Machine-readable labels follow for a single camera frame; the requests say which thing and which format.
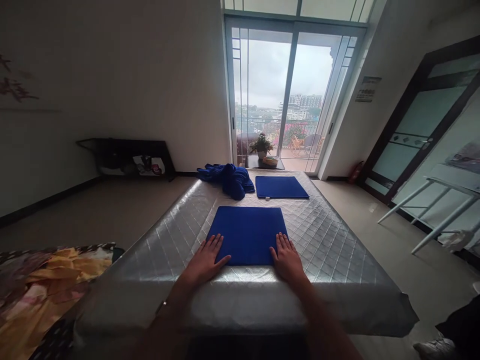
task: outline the cloudy sky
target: cloudy sky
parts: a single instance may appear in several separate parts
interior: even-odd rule
[[[247,40],[241,40],[242,49]],[[276,109],[283,102],[290,44],[250,40],[248,46],[248,103]],[[247,103],[247,52],[241,54],[242,103]],[[297,46],[290,94],[324,95],[332,70],[330,47]],[[235,102],[240,103],[240,64],[234,60]]]

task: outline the hand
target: hand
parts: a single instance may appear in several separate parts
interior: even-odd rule
[[[208,241],[204,240],[178,280],[196,288],[218,274],[220,269],[232,258],[227,255],[215,263],[223,240],[224,237],[220,234],[212,235]]]
[[[290,287],[293,288],[299,283],[304,283],[305,280],[310,282],[305,275],[299,253],[295,249],[294,243],[287,238],[287,235],[281,232],[276,235],[276,249],[278,255],[275,249],[270,247],[275,269]]]

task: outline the finger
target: finger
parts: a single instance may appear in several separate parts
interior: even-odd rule
[[[205,244],[206,248],[209,248],[210,245],[212,245],[212,242],[215,240],[215,235],[212,235],[210,239],[208,239],[208,242]]]
[[[292,246],[290,245],[289,238],[287,237],[287,234],[283,234],[283,241],[285,242],[285,247],[287,249],[292,250]]]
[[[292,242],[292,240],[289,240],[289,241],[290,241],[291,249],[298,254],[298,251],[297,251],[297,249],[295,248],[294,243]]]
[[[211,246],[210,246],[210,248],[211,248],[212,250],[215,250],[217,244],[218,244],[219,241],[220,241],[220,238],[222,238],[222,236],[220,236],[220,234],[217,234],[215,240],[213,240],[213,242],[211,243]]]
[[[282,243],[280,242],[280,236],[279,234],[276,235],[276,248],[281,249],[282,248]]]
[[[278,233],[278,237],[280,238],[280,244],[282,249],[287,249],[287,245],[285,244],[284,236],[281,232]]]
[[[222,260],[220,260],[219,262],[217,262],[215,264],[215,268],[218,270],[220,270],[221,268],[223,268],[225,266],[226,263],[228,263],[230,261],[232,257],[230,255],[227,255],[225,256]]]
[[[277,252],[275,251],[275,249],[273,247],[270,246],[270,254],[271,254],[271,257],[273,258],[273,262],[276,264],[277,261],[279,260],[278,256],[277,256]]]
[[[220,238],[216,241],[216,243],[212,246],[215,246],[213,248],[213,251],[218,254],[219,251],[220,251],[220,248],[222,247],[222,243],[224,242],[224,237],[223,236],[220,236]]]
[[[204,249],[206,242],[207,242],[206,240],[203,240],[203,241],[201,242],[200,247],[199,247],[198,250],[196,251],[197,253],[201,252],[201,251]]]

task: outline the silver quilted cover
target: silver quilted cover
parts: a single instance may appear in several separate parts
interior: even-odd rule
[[[309,199],[235,201],[220,185],[197,180],[94,284],[82,301],[76,330],[121,336],[146,328],[177,277],[206,238],[219,206],[280,207],[308,278],[350,334],[403,337],[418,318],[389,278],[303,172],[249,169],[256,176],[295,176]],[[247,219],[238,219],[241,227]],[[191,331],[298,331],[305,318],[297,298],[270,266],[226,266],[194,296],[184,320]]]

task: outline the shoe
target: shoe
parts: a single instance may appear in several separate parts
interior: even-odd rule
[[[416,343],[413,348],[422,360],[461,360],[454,342],[447,338]]]

